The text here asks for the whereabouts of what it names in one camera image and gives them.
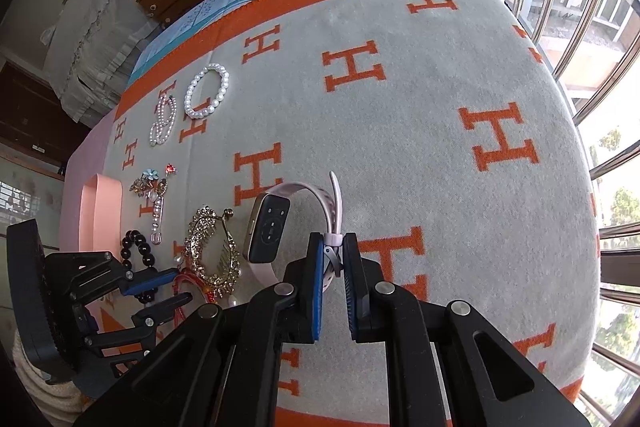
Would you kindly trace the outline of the gold leaf hair comb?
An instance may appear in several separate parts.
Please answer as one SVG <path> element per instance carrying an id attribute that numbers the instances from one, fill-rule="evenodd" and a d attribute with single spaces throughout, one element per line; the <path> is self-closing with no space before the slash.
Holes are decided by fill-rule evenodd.
<path id="1" fill-rule="evenodd" d="M 208 303 L 229 298 L 239 282 L 240 252 L 229 228 L 231 208 L 203 206 L 186 227 L 183 252 L 175 257 L 179 281 L 195 285 Z"/>

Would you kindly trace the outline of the gold pearl safety pin brooch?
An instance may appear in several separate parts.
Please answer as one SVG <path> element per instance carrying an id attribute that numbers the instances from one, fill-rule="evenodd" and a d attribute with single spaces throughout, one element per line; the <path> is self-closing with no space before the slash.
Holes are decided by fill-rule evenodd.
<path id="1" fill-rule="evenodd" d="M 165 209 L 165 198 L 167 192 L 168 180 L 175 176 L 177 168 L 172 164 L 167 164 L 164 176 L 157 176 L 151 180 L 151 190 L 149 191 L 149 199 L 152 200 L 152 223 L 150 241 L 153 245 L 160 245 L 163 239 L 162 226 Z"/>

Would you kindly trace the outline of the gold flower earring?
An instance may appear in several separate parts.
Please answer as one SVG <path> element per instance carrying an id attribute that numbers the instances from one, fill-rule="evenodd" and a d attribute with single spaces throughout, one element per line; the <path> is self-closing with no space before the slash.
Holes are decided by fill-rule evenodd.
<path id="1" fill-rule="evenodd" d="M 130 185 L 129 191 L 139 197 L 144 197 L 149 192 L 148 181 L 143 178 L 135 179 Z"/>

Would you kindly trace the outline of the pink plastic tray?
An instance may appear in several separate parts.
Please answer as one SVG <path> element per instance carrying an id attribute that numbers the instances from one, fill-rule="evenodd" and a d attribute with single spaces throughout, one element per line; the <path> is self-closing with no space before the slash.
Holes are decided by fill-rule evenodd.
<path id="1" fill-rule="evenodd" d="M 108 251 L 120 260 L 122 182 L 95 174 L 81 191 L 78 251 Z"/>

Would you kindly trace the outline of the pink bed sheet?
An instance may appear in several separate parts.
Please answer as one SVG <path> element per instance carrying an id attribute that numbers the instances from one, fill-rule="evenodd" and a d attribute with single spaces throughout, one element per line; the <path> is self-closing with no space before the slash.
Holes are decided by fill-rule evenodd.
<path id="1" fill-rule="evenodd" d="M 103 170 L 114 116 L 114 110 L 105 115 L 90 130 L 67 163 L 58 229 L 60 251 L 78 251 L 81 191 L 86 182 Z"/>

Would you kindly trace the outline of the orange grey H blanket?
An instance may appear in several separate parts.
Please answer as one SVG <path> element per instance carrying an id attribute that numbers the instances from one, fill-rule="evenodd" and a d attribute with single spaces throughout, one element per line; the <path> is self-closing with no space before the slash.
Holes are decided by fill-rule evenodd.
<path id="1" fill-rule="evenodd" d="M 202 206 L 340 180 L 343 228 L 384 277 L 469 301 L 567 399 L 600 280 L 593 191 L 570 111 L 500 0 L 253 0 L 129 86 L 103 171 L 170 179 L 166 268 Z"/>

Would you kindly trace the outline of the white lace covered furniture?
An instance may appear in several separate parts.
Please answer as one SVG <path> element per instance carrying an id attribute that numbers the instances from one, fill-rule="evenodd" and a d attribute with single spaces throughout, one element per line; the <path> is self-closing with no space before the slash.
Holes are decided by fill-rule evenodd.
<path id="1" fill-rule="evenodd" d="M 159 33 L 138 0 L 65 0 L 51 28 L 43 78 L 64 112 L 92 128 L 117 106 Z"/>

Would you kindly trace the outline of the window metal bars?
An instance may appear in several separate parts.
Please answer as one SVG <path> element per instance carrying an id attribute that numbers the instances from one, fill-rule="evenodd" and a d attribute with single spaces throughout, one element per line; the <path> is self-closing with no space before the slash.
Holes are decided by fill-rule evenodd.
<path id="1" fill-rule="evenodd" d="M 596 205 L 596 335 L 577 407 L 639 421 L 639 0 L 506 0 L 562 89 Z"/>

